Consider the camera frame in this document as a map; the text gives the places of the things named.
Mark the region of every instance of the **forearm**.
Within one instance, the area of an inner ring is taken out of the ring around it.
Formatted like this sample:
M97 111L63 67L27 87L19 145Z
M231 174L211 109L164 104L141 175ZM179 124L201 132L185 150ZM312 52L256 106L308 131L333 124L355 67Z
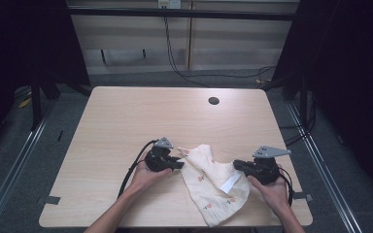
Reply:
M140 194L141 190L139 188L135 186L128 187L121 197L89 226L85 233L115 232L126 211Z
M285 205L276 212L277 217L280 219L286 233L304 233L304 228L299 223L292 208Z

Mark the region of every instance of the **wooden table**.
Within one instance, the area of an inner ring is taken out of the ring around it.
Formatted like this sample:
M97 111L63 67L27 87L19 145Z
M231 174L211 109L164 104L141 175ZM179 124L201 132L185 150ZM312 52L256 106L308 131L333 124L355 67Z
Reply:
M212 105L210 97L220 103ZM44 227L90 226L116 200L122 180L141 148L167 137L176 147L212 147L218 162L252 160L260 146L285 149L265 92L256 89L96 87L92 91L47 204ZM288 155L278 163L301 191ZM302 225L312 223L305 199L292 204ZM221 226L280 225L252 187L244 207ZM128 211L125 227L206 226L180 171L153 186Z

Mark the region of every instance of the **aluminum rail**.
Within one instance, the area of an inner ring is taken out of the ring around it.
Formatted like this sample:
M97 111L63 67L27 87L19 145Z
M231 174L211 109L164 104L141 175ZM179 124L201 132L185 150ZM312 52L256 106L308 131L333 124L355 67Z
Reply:
M288 109L294 122L297 125L301 125L299 112L292 102L288 103ZM325 187L332 198L332 201L335 205L335 208L338 211L338 214L344 221L344 224L348 232L362 233L362 230L359 226L356 216L354 215L353 210L351 209L350 205L348 204L347 200L345 199L344 195L339 189L336 181L332 177L328 167L326 166L325 160L323 160L320 150L318 149L313 138L309 133L306 132L306 130L302 126L298 127L298 130L301 135L304 135L302 137L304 144L307 147L307 150L309 151L311 158L313 159L317 167L317 170L321 175L322 181L325 184Z
M28 139L26 140L25 144L23 145L22 150L17 156L17 160L15 161L14 165L11 168L8 176L2 183L0 187L0 215L7 204L17 181L25 167L29 157L31 156L32 151L35 148L36 143L38 142L39 138L41 137L42 132L47 124L47 120L49 115L51 114L54 106L55 101L50 102L50 106L44 115L43 119L41 120L40 124L36 127L34 131L31 131L29 134Z
M93 8L68 7L70 15L84 16L122 16L122 17L198 17L292 21L295 14L260 13L260 12L225 12L178 9L126 9L126 8Z

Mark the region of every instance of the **person's right hand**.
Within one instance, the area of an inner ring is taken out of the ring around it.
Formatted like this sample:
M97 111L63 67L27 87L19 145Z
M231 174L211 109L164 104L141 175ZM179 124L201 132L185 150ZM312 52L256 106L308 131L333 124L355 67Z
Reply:
M285 206L289 206L287 197L287 184L279 177L274 183L262 185L255 177L248 176L248 180L262 194L265 203L272 209L275 215Z

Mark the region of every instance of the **black cable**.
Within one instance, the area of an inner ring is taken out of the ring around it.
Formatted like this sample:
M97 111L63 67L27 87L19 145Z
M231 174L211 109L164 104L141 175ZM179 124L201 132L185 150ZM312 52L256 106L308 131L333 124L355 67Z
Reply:
M296 135L294 137L285 139L287 147L296 143L296 142L298 142L300 139L307 137L312 132L312 130L314 129L314 126L315 126L315 123L316 123L316 118L317 118L317 99L316 99L315 95L313 95L313 103L311 105L309 115L310 115L310 118L307 121L309 126L308 126L308 128L306 128L306 131L304 133L302 133L301 135Z
M135 161L132 163L131 167L128 169L128 172L126 173L126 176L125 178L123 179L123 182L122 182L122 185L120 186L120 190L119 190L119 194L118 194L118 197L120 197L122 194L123 194L123 191L125 190L125 187L126 187L126 183L128 183L128 180L129 178L131 177L132 175L132 172L135 170L136 166L138 165L139 162L142 162L142 161L139 161L139 158L141 157L142 153L144 152L144 150L150 145L150 144L154 144L156 143L158 140L152 140L150 142L148 142L146 145L144 145L144 147L141 149L141 151L139 152L138 156L136 157Z
M31 86L29 85L29 86L26 86L26 87L24 87L23 89L21 89L21 90L15 92L15 93L14 93L14 98L18 99L18 98L19 98L20 96L22 96L23 94L29 92L29 91L30 91L30 88L31 88Z
M215 75L186 75L186 74L182 74L177 68L177 65L175 63L175 58L174 58L174 55L173 55L173 52L172 52L171 40L170 40L170 37L169 37L168 18L167 17L164 18L164 22L165 22L166 44L167 44L167 53L168 53L169 64L171 65L172 70L177 75L179 75L181 78L183 78L185 81L195 83L195 84L199 84L199 85L202 85L202 86L205 86L205 87L209 87L208 85L205 85L205 84L199 83L199 82L195 82L195 81L189 80L187 78L227 77L227 78L236 78L236 79L246 79L246 78L254 78L254 77L260 76L263 73L266 73L267 71L269 71L270 69L276 68L276 66L264 66L264 67L261 67L256 74L248 75L248 76L232 76L232 75L218 75L218 74L215 74Z
M286 176L284 176L283 174L280 173L280 177L282 177L284 179L284 181L287 183L287 186L288 186L288 203L291 206L292 205L292 199L293 199L293 193L294 193L294 190L292 188L292 179L290 178L289 173L285 169L280 168L280 170L284 171L287 174L287 176L289 177L289 180L288 180L286 178Z

